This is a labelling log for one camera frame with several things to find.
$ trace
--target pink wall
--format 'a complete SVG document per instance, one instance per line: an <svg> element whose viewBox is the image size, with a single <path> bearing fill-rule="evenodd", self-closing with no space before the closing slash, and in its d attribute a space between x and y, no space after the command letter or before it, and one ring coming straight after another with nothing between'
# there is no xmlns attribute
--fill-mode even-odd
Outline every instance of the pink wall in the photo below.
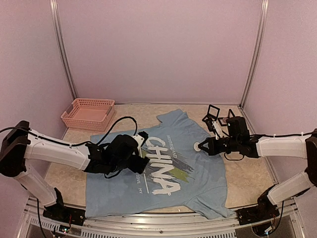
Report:
<svg viewBox="0 0 317 238"><path fill-rule="evenodd" d="M59 1L80 97L238 104L261 2Z"/></svg>
<svg viewBox="0 0 317 238"><path fill-rule="evenodd" d="M0 55L0 128L24 119L60 138L65 126L59 117L71 97L48 0L0 1ZM43 174L47 164L36 165ZM27 198L18 182L0 175L1 237L13 237Z"/></svg>
<svg viewBox="0 0 317 238"><path fill-rule="evenodd" d="M245 107L258 133L317 128L317 1L270 1L261 55ZM283 181L307 162L272 158ZM309 238L317 234L317 189L296 199Z"/></svg>

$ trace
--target black cable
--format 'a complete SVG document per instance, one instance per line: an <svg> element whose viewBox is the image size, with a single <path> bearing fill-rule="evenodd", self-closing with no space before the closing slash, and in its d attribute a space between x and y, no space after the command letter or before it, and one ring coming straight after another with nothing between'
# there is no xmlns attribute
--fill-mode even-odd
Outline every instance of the black cable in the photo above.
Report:
<svg viewBox="0 0 317 238"><path fill-rule="evenodd" d="M226 157L226 153L224 153L223 155L224 155L224 157L226 158L226 160L228 160L228 161L241 161L241 160L244 159L244 156L243 156L243 157L242 157L241 159L239 159L239 160L230 160L230 159L228 159L228 158Z"/></svg>
<svg viewBox="0 0 317 238"><path fill-rule="evenodd" d="M100 139L100 141L98 141L98 143L97 143L96 145L99 145L99 144L109 135L109 133L111 132L111 130L114 128L114 126L115 126L119 121L121 121L121 120L123 120L123 119L131 119L131 120L134 121L134 123L135 123L135 131L134 131L134 134L133 134L133 135L135 135L135 134L137 133L137 130L138 130L137 121L136 121L133 117L121 117L121 118L119 118L118 120L116 120L116 121L112 124L111 128L109 129L109 131Z"/></svg>
<svg viewBox="0 0 317 238"><path fill-rule="evenodd" d="M11 127L7 127L7 128L5 128L5 129L2 129L2 130L0 130L0 133L4 132L4 131L6 131L6 130L14 130L14 129L15 129L15 130L24 131L24 132L26 132L26 133L28 133L28 134L34 136L34 137L38 137L38 138L40 138L40 139L47 140L47 141L49 141L49 142L53 142L53 143L55 143L55 144L65 145L65 146L69 146L69 147L80 146L80 145L83 145L83 144L86 144L86 143L91 143L91 144L92 144L91 141L85 141L85 142L81 142L81 143L79 143L79 144L67 144L67 143L63 143L63 142L57 141L57 140L53 140L53 139L49 139L49 138L43 137L43 136L41 136L41 135L37 135L37 134L35 134L35 133L33 133L33 132L29 131L29 130L26 130L26 129L21 128L21 127L16 127L16 126L11 126Z"/></svg>
<svg viewBox="0 0 317 238"><path fill-rule="evenodd" d="M260 236L260 237L266 237L266 236L269 236L269 235L273 234L273 233L277 230L277 228L278 228L278 226L279 226L279 224L281 223L281 220L282 220L283 210L284 210L284 201L282 202L281 215L279 216L279 220L278 220L277 226L274 228L274 230L273 230L271 233L264 234L263 236Z"/></svg>
<svg viewBox="0 0 317 238"><path fill-rule="evenodd" d="M104 177L105 177L105 179L114 178L114 177L118 176L121 171L122 171L122 170L119 170L115 175L112 175L112 176L110 176L110 177L107 177L106 174L104 174Z"/></svg>
<svg viewBox="0 0 317 238"><path fill-rule="evenodd" d="M45 233L44 233L44 231L43 231L43 227L42 227L42 224L41 224L39 200L38 199L36 199L36 200L37 200L37 203L38 203L38 218L39 218L39 224L40 224L41 232L42 232L43 237L47 238Z"/></svg>
<svg viewBox="0 0 317 238"><path fill-rule="evenodd" d="M222 130L222 133L225 134L226 136L230 137L225 131Z"/></svg>
<svg viewBox="0 0 317 238"><path fill-rule="evenodd" d="M317 131L312 131L312 132L307 132L307 133L304 133L304 134L287 134L287 135L266 135L266 134L253 134L253 135L250 135L250 136L265 136L265 137L290 137L290 136L305 136L305 135L316 135L317 134Z"/></svg>
<svg viewBox="0 0 317 238"><path fill-rule="evenodd" d="M111 143L104 143L104 144L99 145L99 147L105 148L105 147L109 146L110 144L111 144Z"/></svg>

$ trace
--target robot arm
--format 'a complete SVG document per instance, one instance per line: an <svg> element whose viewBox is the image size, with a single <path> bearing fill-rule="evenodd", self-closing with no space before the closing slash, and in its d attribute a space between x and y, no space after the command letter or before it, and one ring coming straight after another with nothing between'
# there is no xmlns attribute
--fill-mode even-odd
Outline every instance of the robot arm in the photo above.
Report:
<svg viewBox="0 0 317 238"><path fill-rule="evenodd" d="M44 205L45 217L82 225L84 210L64 206L61 193L48 185L32 167L30 159L72 166L87 173L108 175L130 169L141 174L150 159L140 157L141 146L148 135L118 135L111 143L70 144L39 134L21 121L3 140L0 151L0 173L16 179Z"/></svg>
<svg viewBox="0 0 317 238"><path fill-rule="evenodd" d="M213 123L217 123L217 116L209 116L209 124L211 120ZM228 137L206 138L202 143L194 145L195 150L204 150L211 156L222 152L227 154L239 152L241 155L250 158L284 156L303 158L308 161L308 167L305 171L266 190L258 198L256 207L237 210L241 225L278 216L279 212L276 210L278 203L293 196L301 195L317 185L317 129L312 133L299 135L250 135L243 117L228 118L226 122L229 132ZM211 128L211 131L215 134L216 128L215 126Z"/></svg>

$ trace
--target t-shirt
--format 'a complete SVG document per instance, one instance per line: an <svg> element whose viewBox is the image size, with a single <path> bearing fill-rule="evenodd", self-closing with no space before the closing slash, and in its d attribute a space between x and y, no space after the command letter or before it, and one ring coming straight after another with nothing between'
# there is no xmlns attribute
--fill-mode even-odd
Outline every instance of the t-shirt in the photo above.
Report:
<svg viewBox="0 0 317 238"><path fill-rule="evenodd" d="M227 182L222 158L196 152L194 143L210 136L180 109L157 116L158 126L140 129L149 134L142 155L150 158L143 174L124 169L118 176L87 174L86 217L135 214L185 205L209 219L228 217L224 207ZM111 142L119 134L109 134ZM103 135L94 135L96 143Z"/></svg>

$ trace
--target pink plastic basket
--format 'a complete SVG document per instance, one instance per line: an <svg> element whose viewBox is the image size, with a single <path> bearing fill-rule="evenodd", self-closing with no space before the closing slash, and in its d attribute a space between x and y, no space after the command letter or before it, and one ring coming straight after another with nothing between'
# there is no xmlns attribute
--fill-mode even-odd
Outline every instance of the pink plastic basket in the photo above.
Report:
<svg viewBox="0 0 317 238"><path fill-rule="evenodd" d="M114 100L77 98L61 115L67 127L104 131L114 115Z"/></svg>

